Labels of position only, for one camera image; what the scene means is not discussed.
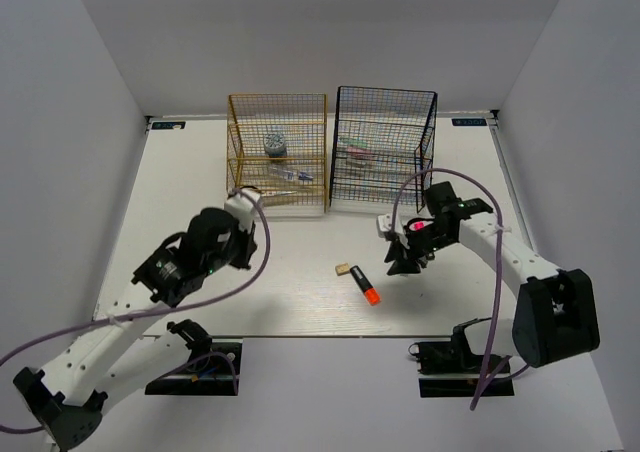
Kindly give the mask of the pink black highlighter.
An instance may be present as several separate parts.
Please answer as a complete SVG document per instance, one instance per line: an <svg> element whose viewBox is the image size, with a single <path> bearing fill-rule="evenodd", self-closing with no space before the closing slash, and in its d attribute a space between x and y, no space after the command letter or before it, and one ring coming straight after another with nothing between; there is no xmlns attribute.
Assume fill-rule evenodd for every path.
<svg viewBox="0 0 640 452"><path fill-rule="evenodd" d="M411 222L408 227L411 231L419 231L428 225L426 220L416 220Z"/></svg>

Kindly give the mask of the black handled scissors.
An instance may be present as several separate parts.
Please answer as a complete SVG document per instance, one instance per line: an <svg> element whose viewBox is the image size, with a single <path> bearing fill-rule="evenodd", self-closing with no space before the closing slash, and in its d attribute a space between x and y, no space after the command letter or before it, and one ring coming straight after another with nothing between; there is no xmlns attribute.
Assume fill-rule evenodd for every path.
<svg viewBox="0 0 640 452"><path fill-rule="evenodd" d="M288 197L296 194L296 191L288 191L288 190L262 190L254 186L246 186L246 189L250 189L255 191L260 195L261 198L279 198L279 197Z"/></svg>

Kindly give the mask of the small beige eraser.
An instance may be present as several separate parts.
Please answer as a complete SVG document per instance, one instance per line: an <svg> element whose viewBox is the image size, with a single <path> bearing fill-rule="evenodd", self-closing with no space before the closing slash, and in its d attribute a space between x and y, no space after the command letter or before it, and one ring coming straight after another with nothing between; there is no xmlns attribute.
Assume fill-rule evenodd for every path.
<svg viewBox="0 0 640 452"><path fill-rule="evenodd" d="M348 263L338 264L335 266L335 272L338 276L348 274L350 272L350 266Z"/></svg>

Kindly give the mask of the round blue white tape tin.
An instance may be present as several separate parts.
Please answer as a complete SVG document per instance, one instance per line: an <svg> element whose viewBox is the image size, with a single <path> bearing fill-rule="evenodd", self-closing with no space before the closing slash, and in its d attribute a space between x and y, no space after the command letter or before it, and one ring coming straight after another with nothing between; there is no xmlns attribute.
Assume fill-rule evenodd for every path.
<svg viewBox="0 0 640 452"><path fill-rule="evenodd" d="M287 142L282 132L269 132L263 138L265 154L271 159L287 156Z"/></svg>

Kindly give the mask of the pink correction tape dispenser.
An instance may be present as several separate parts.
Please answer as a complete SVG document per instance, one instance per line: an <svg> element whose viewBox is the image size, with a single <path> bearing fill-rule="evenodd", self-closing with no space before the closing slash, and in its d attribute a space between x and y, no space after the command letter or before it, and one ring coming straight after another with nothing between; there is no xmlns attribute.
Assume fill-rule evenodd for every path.
<svg viewBox="0 0 640 452"><path fill-rule="evenodd" d="M352 145L349 145L346 148L346 151L349 155L352 155L352 156L367 156L372 154L372 152L369 149L352 146Z"/></svg>

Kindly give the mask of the green correction tape dispenser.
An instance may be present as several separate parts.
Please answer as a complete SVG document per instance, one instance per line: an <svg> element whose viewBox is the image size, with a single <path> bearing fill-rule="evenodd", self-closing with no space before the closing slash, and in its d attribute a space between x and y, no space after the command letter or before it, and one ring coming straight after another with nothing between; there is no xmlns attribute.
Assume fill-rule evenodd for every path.
<svg viewBox="0 0 640 452"><path fill-rule="evenodd" d="M356 147L361 149L366 149L368 147L368 144L365 141L360 139L340 137L339 142L348 147Z"/></svg>

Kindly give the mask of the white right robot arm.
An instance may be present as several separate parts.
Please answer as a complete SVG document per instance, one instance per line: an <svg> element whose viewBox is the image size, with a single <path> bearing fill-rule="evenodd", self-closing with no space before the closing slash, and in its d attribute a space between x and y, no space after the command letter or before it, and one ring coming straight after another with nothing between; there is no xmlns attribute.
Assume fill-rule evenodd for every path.
<svg viewBox="0 0 640 452"><path fill-rule="evenodd" d="M593 285L584 271L563 270L544 259L500 226L489 204L457 197L448 182L428 189L427 208L430 218L407 223L378 216L378 235L390 244L384 259L389 275L418 274L437 251L460 244L499 273L499 283L516 300L513 318L455 326L451 356L459 368L472 371L484 363L488 341L494 354L517 356L533 368L599 347Z"/></svg>

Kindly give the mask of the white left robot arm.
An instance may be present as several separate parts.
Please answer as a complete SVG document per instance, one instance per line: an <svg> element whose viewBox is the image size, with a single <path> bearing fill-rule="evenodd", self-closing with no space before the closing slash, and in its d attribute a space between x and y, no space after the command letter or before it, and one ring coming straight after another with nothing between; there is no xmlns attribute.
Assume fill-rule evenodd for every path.
<svg viewBox="0 0 640 452"><path fill-rule="evenodd" d="M250 269L255 229L265 222L259 203L239 196L223 208L203 209L134 271L102 319L73 327L77 338L57 357L16 374L14 386L59 450L81 445L115 405L149 383L183 370L198 374L210 361L228 359L191 319L168 323L155 342L124 355L160 318L189 310L185 299L215 272Z"/></svg>

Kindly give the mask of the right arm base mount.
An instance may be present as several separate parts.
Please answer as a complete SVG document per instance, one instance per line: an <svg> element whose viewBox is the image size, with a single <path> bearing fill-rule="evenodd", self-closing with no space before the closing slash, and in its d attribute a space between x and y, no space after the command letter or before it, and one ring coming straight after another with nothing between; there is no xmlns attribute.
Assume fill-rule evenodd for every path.
<svg viewBox="0 0 640 452"><path fill-rule="evenodd" d="M423 399L474 396L483 357L464 357L451 340L414 342L408 355L417 363L419 395Z"/></svg>

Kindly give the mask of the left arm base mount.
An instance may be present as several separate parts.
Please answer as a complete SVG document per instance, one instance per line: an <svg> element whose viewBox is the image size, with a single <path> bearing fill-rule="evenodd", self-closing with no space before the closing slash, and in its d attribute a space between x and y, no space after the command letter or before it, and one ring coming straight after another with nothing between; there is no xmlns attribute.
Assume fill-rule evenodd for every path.
<svg viewBox="0 0 640 452"><path fill-rule="evenodd" d="M233 397L238 395L243 342L212 344L212 356L150 382L147 396Z"/></svg>

